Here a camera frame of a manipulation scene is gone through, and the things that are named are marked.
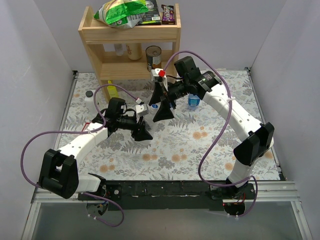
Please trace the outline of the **white blue cap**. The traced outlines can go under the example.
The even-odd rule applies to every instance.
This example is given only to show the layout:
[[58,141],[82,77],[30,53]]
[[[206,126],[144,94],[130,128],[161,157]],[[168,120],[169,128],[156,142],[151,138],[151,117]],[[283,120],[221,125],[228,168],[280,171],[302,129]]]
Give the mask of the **white blue cap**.
[[153,111],[156,111],[156,110],[159,109],[159,106],[158,106],[157,104],[152,104],[152,105],[150,106],[150,108],[151,108]]

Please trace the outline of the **clear plastic bottle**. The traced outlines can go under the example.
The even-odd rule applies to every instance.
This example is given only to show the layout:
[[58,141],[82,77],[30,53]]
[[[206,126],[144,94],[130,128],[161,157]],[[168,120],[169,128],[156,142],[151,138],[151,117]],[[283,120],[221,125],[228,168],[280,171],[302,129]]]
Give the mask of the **clear plastic bottle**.
[[157,122],[153,122],[153,118],[154,118],[154,116],[155,116],[155,114],[157,113],[158,110],[152,110],[151,106],[149,106],[149,105],[147,107],[149,109],[149,114],[147,114],[144,117],[144,120],[145,120],[145,124],[146,124],[146,129],[152,135],[153,140],[154,140],[155,139],[155,131],[156,131],[158,123]]

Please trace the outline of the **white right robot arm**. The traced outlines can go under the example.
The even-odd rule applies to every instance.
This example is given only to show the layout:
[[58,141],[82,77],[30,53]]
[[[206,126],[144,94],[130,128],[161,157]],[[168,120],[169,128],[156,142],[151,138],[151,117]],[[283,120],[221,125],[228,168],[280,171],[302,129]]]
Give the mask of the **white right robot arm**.
[[149,104],[160,104],[153,121],[173,119],[175,101],[188,94],[196,95],[216,110],[241,141],[233,150],[236,160],[223,185],[227,195],[237,199],[245,192],[257,159],[273,146],[275,128],[271,123],[262,123],[249,114],[232,98],[222,78],[213,70],[202,73],[191,56],[179,59],[174,66],[181,78],[175,83],[168,82],[166,72],[161,68],[150,71],[154,91]]

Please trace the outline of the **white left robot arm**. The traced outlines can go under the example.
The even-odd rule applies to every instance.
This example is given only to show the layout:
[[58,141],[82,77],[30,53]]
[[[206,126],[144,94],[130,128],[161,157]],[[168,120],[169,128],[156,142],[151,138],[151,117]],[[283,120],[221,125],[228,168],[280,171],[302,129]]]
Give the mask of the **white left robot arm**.
[[136,142],[153,138],[144,120],[148,106],[141,101],[135,108],[126,106],[124,99],[111,98],[107,108],[100,110],[79,136],[57,150],[49,149],[43,157],[38,185],[64,199],[85,192],[95,200],[103,199],[108,194],[106,180],[94,173],[79,175],[80,162],[117,130],[130,131]]

